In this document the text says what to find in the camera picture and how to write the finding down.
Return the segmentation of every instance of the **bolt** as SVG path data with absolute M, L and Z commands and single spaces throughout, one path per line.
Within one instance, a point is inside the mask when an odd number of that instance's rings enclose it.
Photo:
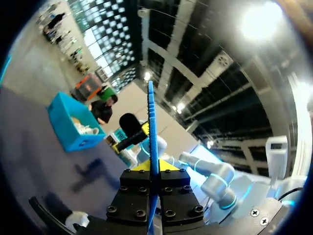
M 203 206 L 196 206 L 196 207 L 194 207 L 194 212 L 202 213 L 203 212 Z
M 165 212 L 165 216 L 168 217 L 168 218 L 174 217 L 175 216 L 175 212 L 172 211 L 172 210 L 167 210 Z
M 122 191 L 126 191 L 128 188 L 126 186 L 121 186 L 119 189 Z
M 139 191 L 140 191 L 140 192 L 146 192 L 147 189 L 146 189 L 145 187 L 140 187 L 140 188 L 139 188 Z
M 136 216 L 137 217 L 145 217 L 146 212 L 144 210 L 136 210 Z
M 173 190 L 172 190 L 172 188 L 170 188 L 170 187 L 166 187 L 166 188 L 164 189 L 164 191 L 165 191 L 165 192 L 171 192 L 171 191 L 173 191 Z
M 107 212 L 108 212 L 108 213 L 114 213 L 114 212 L 116 212 L 116 207 L 114 207 L 114 206 L 108 206 L 108 207 L 107 207 Z
M 182 191 L 190 192 L 191 191 L 190 185 L 184 185 L 184 187 L 182 187 Z
M 263 217 L 261 220 L 260 220 L 260 224 L 262 226 L 265 226 L 268 224 L 268 218 L 267 217 Z
M 257 209 L 253 209 L 253 210 L 250 212 L 250 215 L 251 215 L 252 217 L 257 217 L 259 214 L 260 214 L 260 212 L 259 212 Z

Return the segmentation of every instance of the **ceiling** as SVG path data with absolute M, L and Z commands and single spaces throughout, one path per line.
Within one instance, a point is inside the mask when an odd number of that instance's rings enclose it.
M 268 176 L 265 142 L 274 135 L 274 120 L 268 117 L 273 108 L 265 107 L 259 91 L 280 94 L 278 84 L 290 90 L 282 78 L 277 84 L 271 79 L 277 75 L 274 66 L 283 70 L 281 64 L 289 58 L 294 42 L 286 39 L 293 34 L 290 31 L 277 33 L 266 43 L 243 36 L 241 16 L 260 2 L 265 1 L 139 0 L 137 8 L 150 9 L 151 44 L 141 78 L 151 72 L 158 103 L 185 128 L 196 121 L 192 134 L 204 145 L 213 141 L 210 151 L 235 169 Z M 280 27 L 285 29 L 286 24 L 280 22 Z M 180 103 L 185 105 L 181 114 Z M 292 113 L 294 107 L 287 109 Z M 295 128 L 296 124 L 285 134 Z
M 195 138 L 205 146 L 213 141 L 210 151 L 237 170 L 268 176 L 268 137 L 287 135 L 295 154 L 296 114 L 285 74 L 298 43 L 286 19 L 269 39 L 246 38 L 245 11 L 264 2 L 69 1 L 117 91 L 135 78 L 145 83 L 149 72 L 158 104 L 183 127 L 193 123 Z M 139 17 L 140 9 L 150 11 Z

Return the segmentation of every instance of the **robotic arm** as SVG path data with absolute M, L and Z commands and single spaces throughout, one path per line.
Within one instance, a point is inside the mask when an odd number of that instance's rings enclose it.
M 207 180 L 201 186 L 205 194 L 212 198 L 222 210 L 235 206 L 237 197 L 229 183 L 233 180 L 235 169 L 228 163 L 209 163 L 183 152 L 179 160 L 188 165 L 201 175 L 207 176 Z

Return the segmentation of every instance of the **white object in bin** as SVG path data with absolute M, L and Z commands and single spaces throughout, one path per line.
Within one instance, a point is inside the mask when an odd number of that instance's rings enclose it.
M 84 126 L 80 123 L 74 123 L 77 131 L 79 134 L 89 134 L 89 135 L 98 135 L 99 134 L 99 129 L 98 128 L 90 128 L 89 126 Z

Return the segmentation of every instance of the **ceiling vent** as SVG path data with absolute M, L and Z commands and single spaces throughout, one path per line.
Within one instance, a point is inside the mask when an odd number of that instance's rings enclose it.
M 229 58 L 227 56 L 224 55 L 220 55 L 217 58 L 217 62 L 219 63 L 220 66 L 227 68 L 229 67 Z
M 206 74 L 203 75 L 206 77 L 204 81 L 207 82 L 207 85 L 213 82 L 218 78 L 229 66 L 233 63 L 233 60 L 225 51 L 221 51 L 214 59 L 214 61 L 206 69 Z

